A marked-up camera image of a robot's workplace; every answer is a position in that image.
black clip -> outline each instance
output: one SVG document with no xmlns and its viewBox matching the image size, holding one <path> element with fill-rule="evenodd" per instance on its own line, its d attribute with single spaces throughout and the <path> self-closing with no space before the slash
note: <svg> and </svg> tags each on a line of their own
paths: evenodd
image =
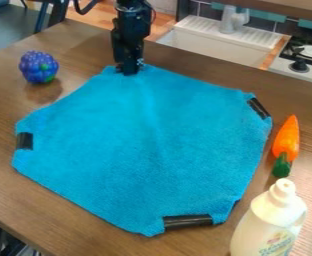
<svg viewBox="0 0 312 256">
<path fill-rule="evenodd" d="M 164 228 L 166 230 L 178 229 L 193 226 L 207 226 L 213 225 L 211 215 L 182 215 L 182 216 L 169 216 L 164 217 Z"/>
<path fill-rule="evenodd" d="M 252 98 L 247 101 L 250 107 L 257 112 L 257 114 L 262 118 L 265 119 L 270 116 L 269 112 L 263 107 L 263 105 L 256 99 Z"/>
<path fill-rule="evenodd" d="M 30 132 L 21 132 L 17 134 L 16 149 L 33 149 L 33 134 Z"/>
</svg>

white sink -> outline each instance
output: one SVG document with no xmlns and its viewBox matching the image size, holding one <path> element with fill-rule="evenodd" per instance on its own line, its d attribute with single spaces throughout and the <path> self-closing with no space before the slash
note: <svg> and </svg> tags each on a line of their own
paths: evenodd
<svg viewBox="0 0 312 256">
<path fill-rule="evenodd" d="M 157 42 L 187 51 L 258 67 L 282 34 L 242 27 L 233 34 L 219 32 L 220 21 L 188 16 Z"/>
</svg>

white bottle cap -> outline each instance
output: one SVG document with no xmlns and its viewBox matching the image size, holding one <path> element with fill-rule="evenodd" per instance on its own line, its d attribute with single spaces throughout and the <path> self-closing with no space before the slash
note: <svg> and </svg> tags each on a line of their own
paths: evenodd
<svg viewBox="0 0 312 256">
<path fill-rule="evenodd" d="M 296 196 L 296 187 L 294 182 L 288 179 L 280 179 L 269 190 L 269 196 L 274 204 L 279 207 L 285 207 Z"/>
<path fill-rule="evenodd" d="M 307 206 L 296 195 L 295 184 L 288 179 L 279 179 L 269 191 L 251 202 L 252 212 L 265 222 L 287 227 L 307 211 Z"/>
</svg>

faucet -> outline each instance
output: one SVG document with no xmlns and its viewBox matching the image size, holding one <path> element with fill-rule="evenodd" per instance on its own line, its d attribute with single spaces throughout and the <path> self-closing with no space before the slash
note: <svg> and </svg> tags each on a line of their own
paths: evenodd
<svg viewBox="0 0 312 256">
<path fill-rule="evenodd" d="M 225 5 L 219 31 L 223 34 L 232 34 L 250 21 L 250 10 L 237 13 L 237 7 Z"/>
</svg>

black knob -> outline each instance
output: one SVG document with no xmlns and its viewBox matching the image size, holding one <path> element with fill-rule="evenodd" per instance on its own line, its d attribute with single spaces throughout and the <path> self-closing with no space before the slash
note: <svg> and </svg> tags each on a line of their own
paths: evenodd
<svg viewBox="0 0 312 256">
<path fill-rule="evenodd" d="M 308 72 L 309 68 L 304 59 L 297 59 L 294 63 L 290 65 L 290 68 L 297 72 Z"/>
</svg>

